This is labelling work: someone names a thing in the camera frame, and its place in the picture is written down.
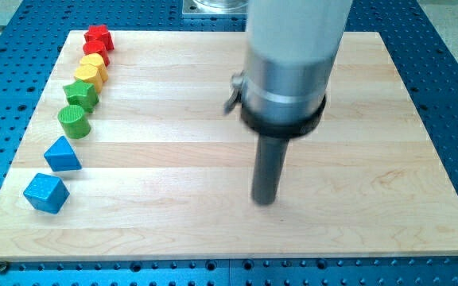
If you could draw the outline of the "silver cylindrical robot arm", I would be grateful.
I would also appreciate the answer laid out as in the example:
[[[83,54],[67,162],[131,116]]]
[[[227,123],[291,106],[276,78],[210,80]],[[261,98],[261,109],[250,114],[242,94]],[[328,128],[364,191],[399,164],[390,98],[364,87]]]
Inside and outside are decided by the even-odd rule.
[[[316,128],[352,0],[250,0],[243,71],[224,105],[267,137]]]

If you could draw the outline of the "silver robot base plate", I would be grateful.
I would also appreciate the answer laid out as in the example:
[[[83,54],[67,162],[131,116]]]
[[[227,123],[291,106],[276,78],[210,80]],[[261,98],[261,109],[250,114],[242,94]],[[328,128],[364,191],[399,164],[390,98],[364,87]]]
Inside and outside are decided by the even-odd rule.
[[[183,18],[239,17],[246,15],[248,0],[183,0]]]

